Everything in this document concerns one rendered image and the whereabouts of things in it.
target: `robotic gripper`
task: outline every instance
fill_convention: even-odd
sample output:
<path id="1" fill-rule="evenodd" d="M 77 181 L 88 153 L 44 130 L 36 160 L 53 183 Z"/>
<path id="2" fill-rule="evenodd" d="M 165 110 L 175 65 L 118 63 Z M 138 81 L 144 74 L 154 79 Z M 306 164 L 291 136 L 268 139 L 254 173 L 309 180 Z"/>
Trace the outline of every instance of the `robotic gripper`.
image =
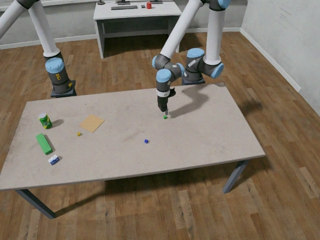
<path id="1" fill-rule="evenodd" d="M 70 80 L 68 77 L 63 56 L 56 46 L 40 0 L 14 0 L 0 17 L 0 39 L 25 10 L 29 11 L 44 51 L 45 68 L 52 82 L 51 97 L 76 96 L 76 81 Z"/>
<path id="2" fill-rule="evenodd" d="M 159 70 L 156 74 L 158 107 L 165 112 L 168 98 L 176 94 L 170 84 L 182 77 L 182 85 L 203 84 L 202 74 L 217 78 L 224 69 L 220 48 L 226 9 L 231 0 L 189 0 L 159 55 L 152 59 L 152 66 Z M 185 68 L 180 63 L 171 63 L 172 55 L 190 26 L 197 11 L 205 3 L 209 4 L 206 54 L 203 49 L 192 48 L 187 52 Z"/>

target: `desk leg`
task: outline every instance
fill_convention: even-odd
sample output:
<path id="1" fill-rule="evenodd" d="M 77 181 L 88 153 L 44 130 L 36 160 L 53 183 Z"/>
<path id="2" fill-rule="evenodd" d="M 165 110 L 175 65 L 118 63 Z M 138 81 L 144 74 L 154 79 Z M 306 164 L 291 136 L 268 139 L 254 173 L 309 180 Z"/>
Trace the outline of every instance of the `desk leg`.
<path id="1" fill-rule="evenodd" d="M 169 17 L 169 20 L 168 20 L 168 35 L 171 34 L 172 30 L 174 29 L 175 25 L 178 22 L 178 19 L 179 19 L 179 16 L 171 16 L 171 17 Z M 180 46 L 180 43 L 178 44 L 178 46 L 175 49 L 176 53 L 179 53 L 179 46 Z"/>
<path id="2" fill-rule="evenodd" d="M 27 200 L 32 206 L 38 209 L 41 213 L 47 216 L 49 219 L 56 217 L 55 213 L 50 210 L 42 201 L 40 201 L 35 195 L 28 189 L 15 190 L 21 197 Z"/>
<path id="3" fill-rule="evenodd" d="M 105 33 L 102 21 L 94 20 L 94 28 L 96 33 L 96 39 L 98 41 L 100 57 L 103 59 L 105 50 Z"/>
<path id="4" fill-rule="evenodd" d="M 243 160 L 243 161 L 239 161 L 237 163 L 231 176 L 229 177 L 228 181 L 226 181 L 226 184 L 224 185 L 224 187 L 222 189 L 224 194 L 227 194 L 228 192 L 230 192 L 231 188 L 233 187 L 233 185 L 237 181 L 238 177 L 240 176 L 240 174 L 243 172 L 243 170 L 247 166 L 248 162 L 249 162 L 249 160 Z"/>

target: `white wall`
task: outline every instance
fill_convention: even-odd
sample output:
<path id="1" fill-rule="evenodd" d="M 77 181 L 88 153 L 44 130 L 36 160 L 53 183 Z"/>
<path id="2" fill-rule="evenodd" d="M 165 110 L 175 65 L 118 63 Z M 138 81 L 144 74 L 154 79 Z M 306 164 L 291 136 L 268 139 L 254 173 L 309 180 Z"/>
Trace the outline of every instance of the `white wall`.
<path id="1" fill-rule="evenodd" d="M 249 0 L 242 29 L 301 87 L 320 115 L 320 1 Z"/>
<path id="2" fill-rule="evenodd" d="M 6 5 L 4 0 L 0 0 L 0 2 L 1 6 Z M 188 3 L 187 0 L 175 0 L 175 2 L 181 11 L 183 11 Z M 44 10 L 51 27 L 53 37 L 57 39 L 74 36 L 91 36 L 92 38 L 92 36 L 96 34 L 93 21 L 95 6 L 96 2 L 45 6 Z M 232 0 L 231 5 L 226 10 L 224 26 L 226 28 L 240 28 L 245 15 L 246 6 L 247 0 Z M 192 21 L 190 28 L 207 28 L 208 15 L 209 6 L 206 4 L 200 8 Z M 15 46 L 18 47 L 21 45 L 16 43 L 37 40 L 39 39 L 29 13 L 25 11 L 12 25 L 8 32 L 0 39 L 0 49 Z"/>

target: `table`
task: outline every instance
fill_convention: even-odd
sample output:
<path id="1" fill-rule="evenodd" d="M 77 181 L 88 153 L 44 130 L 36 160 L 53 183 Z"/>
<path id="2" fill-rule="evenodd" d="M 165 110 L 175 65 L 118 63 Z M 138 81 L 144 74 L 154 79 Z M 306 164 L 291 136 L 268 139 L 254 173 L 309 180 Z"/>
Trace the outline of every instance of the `table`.
<path id="1" fill-rule="evenodd" d="M 52 219 L 55 213 L 28 189 L 238 162 L 223 188 L 229 192 L 249 160 L 265 152 L 222 83 L 175 89 L 167 119 L 155 88 L 27 102 L 0 173 L 0 190 L 16 190 Z M 41 112 L 52 128 L 42 128 Z M 94 133 L 79 127 L 90 114 L 105 120 Z M 40 133 L 53 153 L 42 152 Z M 61 159 L 50 165 L 53 155 Z"/>
<path id="2" fill-rule="evenodd" d="M 100 57 L 104 58 L 105 38 L 159 35 L 172 32 L 182 12 L 172 0 L 163 1 L 163 4 L 153 4 L 152 9 L 147 6 L 146 0 L 130 1 L 137 5 L 137 9 L 111 10 L 117 7 L 115 1 L 106 1 L 104 5 L 96 4 L 94 9 L 94 27 L 99 46 Z"/>

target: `wooden square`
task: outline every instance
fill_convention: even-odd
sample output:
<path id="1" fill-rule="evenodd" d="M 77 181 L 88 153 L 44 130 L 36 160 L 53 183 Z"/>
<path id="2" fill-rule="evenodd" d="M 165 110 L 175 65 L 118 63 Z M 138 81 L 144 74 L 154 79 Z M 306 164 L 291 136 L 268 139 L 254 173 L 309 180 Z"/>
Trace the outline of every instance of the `wooden square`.
<path id="1" fill-rule="evenodd" d="M 105 120 L 90 114 L 79 126 L 93 133 L 104 121 Z"/>

